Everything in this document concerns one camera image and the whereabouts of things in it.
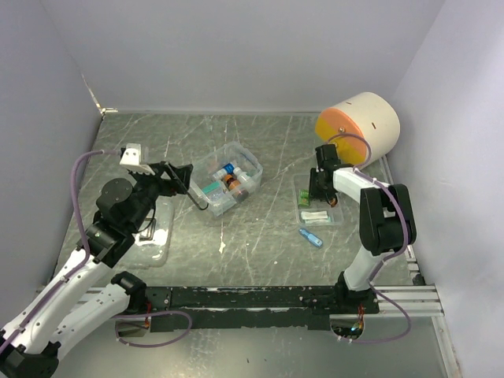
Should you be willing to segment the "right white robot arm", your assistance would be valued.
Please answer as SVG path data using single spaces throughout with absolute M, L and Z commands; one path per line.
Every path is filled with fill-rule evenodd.
M 372 297 L 371 283 L 384 263 L 402 254 L 417 237 L 408 188 L 365 175 L 339 159 L 335 145 L 315 149 L 317 166 L 310 170 L 309 198 L 334 207 L 342 193 L 359 205 L 361 247 L 335 284 L 335 307 L 351 313 Z

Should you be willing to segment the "small blue-label vial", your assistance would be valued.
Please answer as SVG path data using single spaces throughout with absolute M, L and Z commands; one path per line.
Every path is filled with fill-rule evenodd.
M 221 169 L 216 171 L 212 177 L 215 181 L 222 181 L 226 176 L 233 176 L 234 174 L 234 165 L 232 163 L 228 163 L 223 166 Z

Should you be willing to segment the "white medicine bottle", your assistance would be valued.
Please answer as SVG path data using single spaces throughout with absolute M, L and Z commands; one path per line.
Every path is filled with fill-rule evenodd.
M 250 188 L 250 186 L 253 184 L 250 176 L 246 172 L 244 172 L 240 167 L 235 167 L 233 170 L 233 173 L 234 173 L 236 179 L 244 187 Z

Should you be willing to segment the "white tube packet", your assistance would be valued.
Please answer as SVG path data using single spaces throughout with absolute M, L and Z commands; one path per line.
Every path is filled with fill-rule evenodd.
M 331 222 L 331 217 L 326 210 L 322 211 L 301 211 L 299 213 L 301 224 L 327 224 Z

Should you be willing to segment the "teal-header plastic sachet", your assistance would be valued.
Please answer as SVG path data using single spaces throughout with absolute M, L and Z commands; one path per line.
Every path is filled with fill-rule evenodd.
M 214 181 L 204 187 L 202 193 L 208 198 L 208 202 L 217 202 L 226 195 L 227 189 L 221 181 Z

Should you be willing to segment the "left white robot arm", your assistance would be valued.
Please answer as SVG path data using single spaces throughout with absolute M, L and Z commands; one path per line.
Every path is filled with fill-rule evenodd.
M 77 303 L 135 244 L 159 197 L 188 193 L 192 171 L 192 165 L 161 161 L 129 169 L 132 180 L 115 178 L 103 186 L 94 220 L 60 272 L 2 327 L 5 376 L 50 377 L 65 354 L 108 319 L 148 317 L 146 284 L 129 272 L 116 274 L 85 304 Z

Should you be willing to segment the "clear plastic divider tray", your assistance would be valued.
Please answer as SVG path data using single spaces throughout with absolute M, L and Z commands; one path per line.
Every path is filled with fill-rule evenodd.
M 300 207 L 298 205 L 298 192 L 301 189 L 308 190 L 309 189 L 309 174 L 295 174 L 292 178 L 292 189 L 294 195 L 294 204 L 295 204 L 295 214 L 297 217 L 297 221 L 302 226 L 325 226 L 325 225 L 340 225 L 343 223 L 343 211 L 340 205 L 336 205 L 335 207 L 331 207 L 326 202 L 320 201 L 310 201 L 309 207 Z M 301 224 L 299 213 L 301 211 L 322 211 L 326 210 L 331 217 L 331 222 L 327 224 Z

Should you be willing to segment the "green medicine box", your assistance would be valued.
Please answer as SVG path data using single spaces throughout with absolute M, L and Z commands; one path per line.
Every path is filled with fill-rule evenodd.
M 307 190 L 301 189 L 298 192 L 298 205 L 300 207 L 309 207 L 310 206 L 309 192 Z

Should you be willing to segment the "clear plastic storage box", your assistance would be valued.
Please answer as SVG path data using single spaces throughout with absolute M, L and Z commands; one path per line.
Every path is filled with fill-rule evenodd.
M 212 175 L 225 166 L 232 163 L 234 167 L 240 167 L 246 172 L 251 180 L 250 188 L 242 187 L 249 193 L 247 200 L 259 188 L 263 173 L 263 167 L 259 160 L 245 147 L 238 142 L 230 142 L 216 151 L 206 155 L 204 158 L 194 163 L 194 169 L 191 174 L 191 182 L 189 192 L 194 195 L 198 204 L 205 208 L 215 217 L 223 215 L 232 207 L 237 206 L 242 202 L 237 202 L 232 196 L 232 193 L 227 189 L 224 180 L 221 182 L 227 189 L 226 195 L 217 202 L 208 202 L 208 198 L 202 193 L 202 189 L 211 184 L 215 180 Z

